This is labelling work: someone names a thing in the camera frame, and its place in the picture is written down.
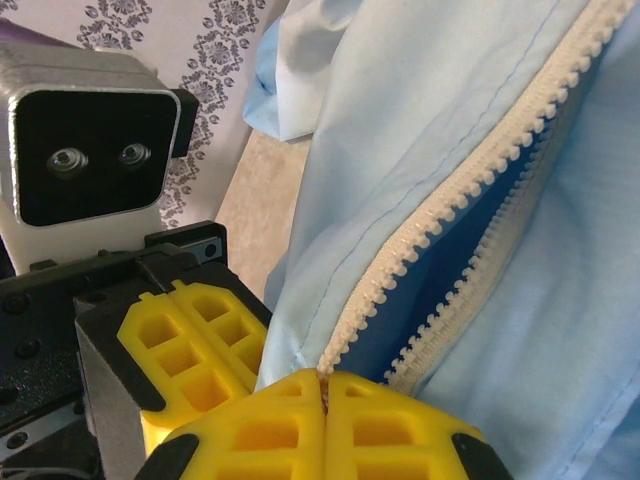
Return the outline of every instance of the beige surface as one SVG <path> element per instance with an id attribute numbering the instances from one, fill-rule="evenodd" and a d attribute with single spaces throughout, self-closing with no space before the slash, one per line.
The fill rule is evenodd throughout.
<path id="1" fill-rule="evenodd" d="M 228 230 L 229 266 L 260 298 L 287 249 L 309 141 L 290 145 L 254 131 L 216 221 Z"/>

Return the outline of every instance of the camera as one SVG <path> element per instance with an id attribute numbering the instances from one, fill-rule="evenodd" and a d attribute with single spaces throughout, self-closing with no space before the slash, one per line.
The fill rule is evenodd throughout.
<path id="1" fill-rule="evenodd" d="M 1 41 L 0 235 L 16 272 L 160 230 L 168 160 L 187 154 L 197 107 L 135 56 Z"/>

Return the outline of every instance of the purple object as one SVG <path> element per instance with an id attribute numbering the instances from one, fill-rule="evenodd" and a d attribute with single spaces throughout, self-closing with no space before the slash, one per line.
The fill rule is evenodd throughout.
<path id="1" fill-rule="evenodd" d="M 36 45 L 50 45 L 55 47 L 77 48 L 68 43 L 47 37 L 28 28 L 16 25 L 6 18 L 0 18 L 0 42 L 22 42 Z"/>

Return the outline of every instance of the zipper teeth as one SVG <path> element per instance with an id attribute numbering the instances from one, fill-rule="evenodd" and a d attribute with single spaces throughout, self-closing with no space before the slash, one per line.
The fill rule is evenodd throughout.
<path id="1" fill-rule="evenodd" d="M 480 195 L 483 184 L 495 181 L 494 172 L 503 173 L 509 161 L 519 158 L 521 148 L 531 145 L 532 132 L 542 132 L 545 119 L 555 116 L 556 105 L 566 101 L 568 89 L 577 85 L 580 72 L 589 69 L 591 58 L 600 55 L 635 3 L 589 2 L 503 119 L 384 243 L 343 308 L 318 362 L 321 377 L 333 372 L 349 343 L 358 339 L 358 331 L 377 314 L 376 305 L 386 301 L 385 291 L 397 286 L 394 277 L 407 273 L 405 262 L 418 260 L 415 249 L 427 248 L 428 235 L 441 235 L 441 223 L 455 220 L 453 208 L 465 208 L 468 196 Z M 473 270 L 467 273 L 475 275 Z"/>
<path id="2" fill-rule="evenodd" d="M 447 293 L 448 304 L 436 306 L 437 313 L 427 317 L 429 326 L 418 328 L 418 334 L 409 339 L 409 347 L 403 348 L 399 358 L 391 363 L 392 370 L 385 372 L 384 377 L 392 389 L 409 394 L 450 340 L 468 325 L 495 286 L 513 253 L 514 248 L 508 247 L 515 246 L 524 231 L 555 164 L 553 160 L 560 148 L 560 142 L 552 143 L 557 132 L 556 119 L 548 128 L 542 141 L 535 145 L 520 180 L 485 230 L 469 267 L 462 272 L 464 279 L 455 282 L 457 293 Z"/>

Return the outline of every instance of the screw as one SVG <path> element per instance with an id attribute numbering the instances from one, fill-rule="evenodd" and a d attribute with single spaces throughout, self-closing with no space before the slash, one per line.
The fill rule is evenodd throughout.
<path id="1" fill-rule="evenodd" d="M 29 297 L 24 293 L 12 293 L 2 302 L 2 309 L 9 315 L 18 315 L 29 306 Z"/>

